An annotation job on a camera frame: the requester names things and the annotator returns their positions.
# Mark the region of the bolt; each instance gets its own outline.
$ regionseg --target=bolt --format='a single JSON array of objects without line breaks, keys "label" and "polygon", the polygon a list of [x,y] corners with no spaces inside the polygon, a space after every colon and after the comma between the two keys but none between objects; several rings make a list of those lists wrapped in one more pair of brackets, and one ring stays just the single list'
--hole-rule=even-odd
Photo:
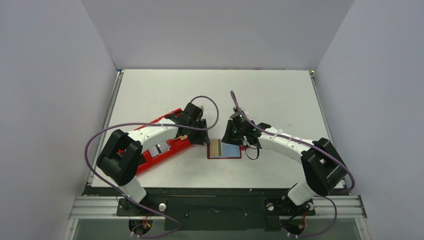
[{"label": "bolt", "polygon": [[159,211],[163,212],[165,209],[167,209],[167,205],[165,205],[165,203],[159,204]]}]

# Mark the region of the card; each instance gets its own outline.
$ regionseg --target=card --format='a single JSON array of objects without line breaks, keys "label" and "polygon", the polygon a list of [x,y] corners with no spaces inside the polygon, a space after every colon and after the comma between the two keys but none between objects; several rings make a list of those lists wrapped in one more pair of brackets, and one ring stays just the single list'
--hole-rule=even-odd
[{"label": "card", "polygon": [[224,143],[221,139],[211,139],[207,145],[207,159],[241,159],[240,146]]}]

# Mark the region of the red wire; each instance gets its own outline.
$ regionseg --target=red wire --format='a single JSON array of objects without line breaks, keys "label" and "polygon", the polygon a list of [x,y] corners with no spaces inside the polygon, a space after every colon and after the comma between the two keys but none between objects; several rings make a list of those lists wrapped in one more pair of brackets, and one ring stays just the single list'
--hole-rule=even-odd
[{"label": "red wire", "polygon": [[148,216],[150,216],[150,215],[152,215],[152,212],[149,212],[147,215],[146,215],[146,218],[144,219],[144,223],[147,225],[147,217]]},{"label": "red wire", "polygon": [[305,218],[306,218],[306,213],[304,212],[304,213],[303,213],[302,221],[300,221],[299,225],[301,225],[301,224],[305,221]]}]

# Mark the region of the white wall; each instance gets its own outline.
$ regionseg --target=white wall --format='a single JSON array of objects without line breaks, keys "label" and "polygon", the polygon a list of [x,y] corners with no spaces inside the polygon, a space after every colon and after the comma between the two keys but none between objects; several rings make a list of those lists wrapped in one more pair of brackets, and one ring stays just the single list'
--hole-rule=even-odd
[{"label": "white wall", "polygon": [[302,69],[354,0],[81,0],[118,68]]},{"label": "white wall", "polygon": [[0,3],[0,239],[61,239],[116,70],[79,0]]},{"label": "white wall", "polygon": [[424,2],[356,0],[316,70],[375,240],[424,239]]}]

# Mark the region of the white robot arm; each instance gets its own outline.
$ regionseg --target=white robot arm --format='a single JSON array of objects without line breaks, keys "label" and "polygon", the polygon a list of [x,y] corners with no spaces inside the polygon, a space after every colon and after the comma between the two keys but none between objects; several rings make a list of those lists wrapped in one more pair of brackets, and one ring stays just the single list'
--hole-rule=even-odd
[{"label": "white robot arm", "polygon": [[139,203],[146,196],[146,190],[136,178],[138,166],[146,162],[142,153],[166,140],[183,135],[187,135],[192,144],[208,144],[207,131],[167,126],[179,124],[204,129],[206,120],[201,119],[202,116],[203,109],[189,103],[184,111],[162,118],[156,123],[159,126],[146,126],[129,132],[115,130],[104,145],[96,165],[111,177],[128,197]]},{"label": "white robot arm", "polygon": [[305,180],[296,183],[283,196],[290,204],[300,206],[314,196],[327,196],[346,175],[339,165],[315,148],[296,142],[296,140],[302,140],[311,146],[318,147],[344,164],[328,139],[321,138],[318,141],[301,139],[283,133],[269,124],[258,124],[259,128],[271,134],[264,133],[248,123],[236,109],[234,111],[235,113],[227,122],[225,135],[222,138],[223,143],[243,145],[247,141],[249,145],[275,151],[302,164]]}]

